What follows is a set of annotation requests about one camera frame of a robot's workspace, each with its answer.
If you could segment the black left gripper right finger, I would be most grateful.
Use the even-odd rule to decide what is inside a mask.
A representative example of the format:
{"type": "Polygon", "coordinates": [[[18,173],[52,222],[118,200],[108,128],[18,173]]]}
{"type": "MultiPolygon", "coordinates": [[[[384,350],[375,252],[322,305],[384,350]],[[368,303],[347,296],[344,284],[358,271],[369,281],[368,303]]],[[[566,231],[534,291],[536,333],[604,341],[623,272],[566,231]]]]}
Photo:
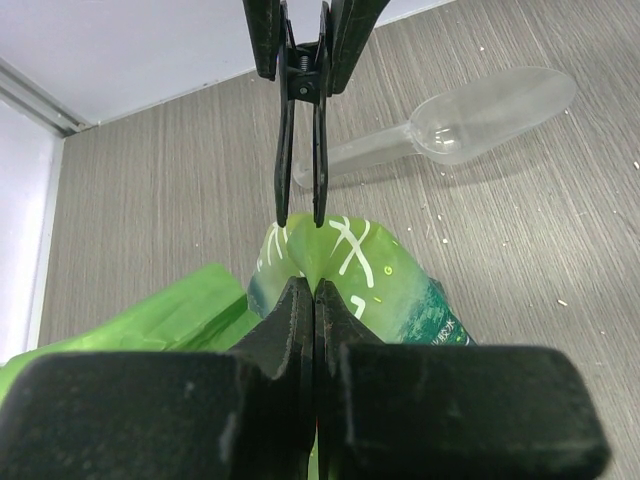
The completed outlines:
{"type": "Polygon", "coordinates": [[[335,285],[315,292],[323,479],[594,479],[611,448],[562,352],[385,344],[335,285]]]}

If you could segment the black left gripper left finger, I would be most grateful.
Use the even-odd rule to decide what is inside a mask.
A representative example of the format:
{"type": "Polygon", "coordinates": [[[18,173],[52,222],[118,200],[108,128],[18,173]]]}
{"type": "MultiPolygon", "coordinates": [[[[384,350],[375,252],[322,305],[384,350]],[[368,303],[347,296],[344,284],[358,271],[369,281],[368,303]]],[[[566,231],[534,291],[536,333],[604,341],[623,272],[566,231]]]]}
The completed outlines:
{"type": "Polygon", "coordinates": [[[314,441],[313,297],[291,278],[223,353],[65,353],[1,408],[5,479],[304,479],[314,441]]]}

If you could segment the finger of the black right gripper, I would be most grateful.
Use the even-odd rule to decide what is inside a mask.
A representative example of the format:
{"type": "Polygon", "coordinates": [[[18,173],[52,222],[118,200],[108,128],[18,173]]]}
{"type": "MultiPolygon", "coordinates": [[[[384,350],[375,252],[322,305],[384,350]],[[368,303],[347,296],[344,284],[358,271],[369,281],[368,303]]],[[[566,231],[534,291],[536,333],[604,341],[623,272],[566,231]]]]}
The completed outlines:
{"type": "Polygon", "coordinates": [[[342,94],[389,0],[332,1],[331,67],[328,95],[342,94]]]}
{"type": "Polygon", "coordinates": [[[282,1],[243,0],[257,74],[274,81],[281,43],[282,1]]]}

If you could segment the green litter bag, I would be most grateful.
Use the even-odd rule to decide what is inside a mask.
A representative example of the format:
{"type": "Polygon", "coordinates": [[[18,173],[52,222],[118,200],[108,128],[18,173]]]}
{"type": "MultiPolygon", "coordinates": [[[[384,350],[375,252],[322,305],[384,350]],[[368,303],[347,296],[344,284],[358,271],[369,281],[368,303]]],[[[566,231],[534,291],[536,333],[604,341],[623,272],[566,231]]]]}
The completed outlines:
{"type": "Polygon", "coordinates": [[[385,343],[471,345],[441,283],[430,277],[383,225],[309,213],[268,227],[254,273],[243,287],[225,266],[208,264],[84,334],[11,358],[1,392],[47,354],[101,351],[225,351],[275,307],[287,281],[322,279],[347,310],[385,343]]]}

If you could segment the clear plastic scoop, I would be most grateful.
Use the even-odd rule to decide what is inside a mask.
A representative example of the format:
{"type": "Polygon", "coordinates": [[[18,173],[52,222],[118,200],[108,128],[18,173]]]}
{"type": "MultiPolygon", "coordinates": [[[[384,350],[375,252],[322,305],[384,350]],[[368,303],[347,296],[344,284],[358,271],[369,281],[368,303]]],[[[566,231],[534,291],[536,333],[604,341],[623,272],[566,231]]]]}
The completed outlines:
{"type": "Polygon", "coordinates": [[[564,112],[577,85],[546,67],[499,71],[420,104],[404,122],[328,150],[335,178],[411,155],[460,165],[564,112]]]}

